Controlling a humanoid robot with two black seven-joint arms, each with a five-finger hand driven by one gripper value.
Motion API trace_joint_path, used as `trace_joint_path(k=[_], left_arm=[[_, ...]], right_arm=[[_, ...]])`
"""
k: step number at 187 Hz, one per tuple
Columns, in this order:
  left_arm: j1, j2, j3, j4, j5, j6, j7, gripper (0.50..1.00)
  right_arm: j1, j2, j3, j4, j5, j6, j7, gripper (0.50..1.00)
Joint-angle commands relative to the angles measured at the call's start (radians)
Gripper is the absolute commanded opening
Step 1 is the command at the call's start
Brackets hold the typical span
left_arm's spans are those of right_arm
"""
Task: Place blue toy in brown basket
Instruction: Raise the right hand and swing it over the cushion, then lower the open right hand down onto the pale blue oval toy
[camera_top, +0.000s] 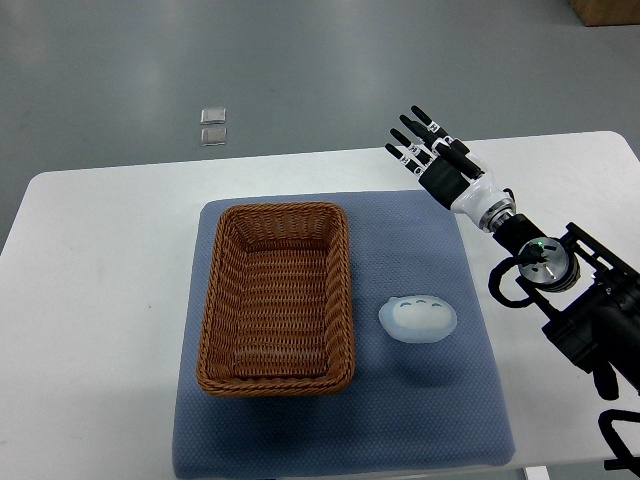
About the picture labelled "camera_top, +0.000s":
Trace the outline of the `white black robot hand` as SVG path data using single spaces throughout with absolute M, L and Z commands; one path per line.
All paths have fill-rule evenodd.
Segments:
M 452 140 L 419 106 L 412 105 L 410 110 L 415 119 L 400 115 L 401 123 L 434 156 L 440 154 L 445 160 L 434 159 L 395 128 L 390 129 L 390 134 L 420 163 L 390 143 L 385 149 L 418 177 L 419 184 L 441 206 L 466 215 L 480 230 L 495 232 L 505 218 L 515 215 L 513 198 L 495 186 L 491 172 L 484 172 L 468 157 L 469 151 L 460 141 Z

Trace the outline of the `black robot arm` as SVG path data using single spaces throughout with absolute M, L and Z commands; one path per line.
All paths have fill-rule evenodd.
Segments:
M 430 196 L 462 214 L 508 256 L 490 272 L 488 290 L 501 305 L 537 306 L 546 338 L 591 375 L 599 396 L 615 400 L 619 379 L 639 385 L 639 274 L 574 223 L 560 237 L 518 212 L 513 192 L 461 140 L 418 106 L 391 129 L 387 151 Z

